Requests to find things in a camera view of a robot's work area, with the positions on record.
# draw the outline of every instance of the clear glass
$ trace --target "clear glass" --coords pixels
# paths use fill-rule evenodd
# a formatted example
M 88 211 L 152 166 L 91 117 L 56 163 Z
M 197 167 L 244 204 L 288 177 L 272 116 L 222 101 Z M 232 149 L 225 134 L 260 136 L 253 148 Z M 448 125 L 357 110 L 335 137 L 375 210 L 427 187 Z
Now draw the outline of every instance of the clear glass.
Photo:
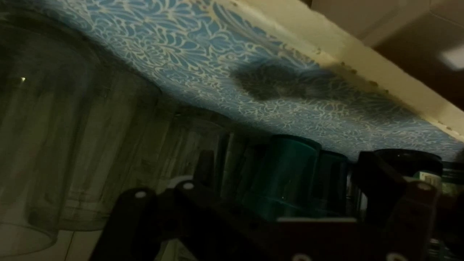
M 1 6 L 0 17 L 0 256 L 9 256 L 56 241 L 82 101 L 99 60 L 58 23 Z
M 202 150 L 214 152 L 214 190 L 219 195 L 229 132 L 223 127 L 197 118 L 176 115 L 164 139 L 150 187 L 162 193 L 179 176 L 193 177 Z
M 129 71 L 107 70 L 83 106 L 60 229 L 103 229 L 155 111 L 155 86 Z

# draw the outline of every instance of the floral pattern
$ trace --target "floral pattern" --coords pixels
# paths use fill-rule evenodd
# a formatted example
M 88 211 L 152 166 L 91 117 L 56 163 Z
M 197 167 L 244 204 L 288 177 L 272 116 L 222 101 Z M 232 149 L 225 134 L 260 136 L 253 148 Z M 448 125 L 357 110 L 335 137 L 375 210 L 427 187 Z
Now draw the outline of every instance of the floral pattern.
M 213 0 L 0 0 L 78 29 L 164 92 L 356 159 L 406 148 L 454 160 L 464 145 L 365 93 Z

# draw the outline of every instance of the white screw head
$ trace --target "white screw head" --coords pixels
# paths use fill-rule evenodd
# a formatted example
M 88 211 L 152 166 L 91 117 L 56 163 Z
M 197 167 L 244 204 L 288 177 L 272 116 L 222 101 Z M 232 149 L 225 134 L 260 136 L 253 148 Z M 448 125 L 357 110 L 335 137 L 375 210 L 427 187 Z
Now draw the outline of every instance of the white screw head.
M 193 183 L 187 182 L 187 183 L 185 183 L 184 185 L 182 185 L 182 187 L 183 187 L 184 189 L 189 190 L 189 189 L 193 189 L 193 188 L 195 187 L 195 185 L 194 185 Z
M 298 253 L 298 254 L 295 254 L 291 260 L 292 261 L 311 261 L 311 258 L 306 254 Z
M 429 184 L 424 183 L 424 182 L 419 183 L 419 184 L 417 185 L 417 187 L 418 187 L 419 189 L 421 189 L 421 190 L 431 190 L 431 189 L 432 189 L 432 187 L 431 187 Z
M 144 198 L 144 197 L 146 197 L 146 196 L 147 196 L 147 193 L 146 193 L 145 191 L 137 191 L 137 192 L 135 193 L 135 197 L 136 197 L 136 198 Z
M 408 259 L 405 258 L 402 254 L 395 253 L 395 252 L 388 253 L 386 260 L 387 261 L 408 261 Z

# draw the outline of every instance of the screw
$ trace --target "screw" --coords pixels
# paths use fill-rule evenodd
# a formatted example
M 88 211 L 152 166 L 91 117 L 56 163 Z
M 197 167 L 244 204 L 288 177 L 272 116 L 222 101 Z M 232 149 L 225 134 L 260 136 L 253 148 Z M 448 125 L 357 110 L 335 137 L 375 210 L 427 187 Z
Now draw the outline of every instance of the screw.
M 298 253 L 292 257 L 292 261 L 311 261 L 311 258 L 306 254 Z
M 391 252 L 387 254 L 387 261 L 408 261 L 402 254 Z
M 417 184 L 417 187 L 419 189 L 421 189 L 421 190 L 431 190 L 432 189 L 432 187 L 429 184 L 424 183 L 424 182 L 421 182 L 421 183 Z
M 143 190 L 137 191 L 136 194 L 135 194 L 136 198 L 144 198 L 146 196 L 147 196 L 147 193 L 145 191 L 143 191 Z
M 193 189 L 195 187 L 195 185 L 193 183 L 190 183 L 190 182 L 187 182 L 185 183 L 183 186 L 182 186 L 184 189 Z

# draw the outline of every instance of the blue patterned contact paper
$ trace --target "blue patterned contact paper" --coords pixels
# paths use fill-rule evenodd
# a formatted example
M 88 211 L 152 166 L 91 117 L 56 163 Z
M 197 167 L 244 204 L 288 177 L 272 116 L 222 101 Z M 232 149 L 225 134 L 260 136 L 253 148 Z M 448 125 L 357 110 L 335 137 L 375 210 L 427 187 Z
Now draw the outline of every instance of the blue patterned contact paper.
M 3 0 L 7 4 L 13 1 Z M 327 150 L 405 148 L 454 160 L 464 145 L 210 0 L 15 0 L 78 29 L 192 105 Z

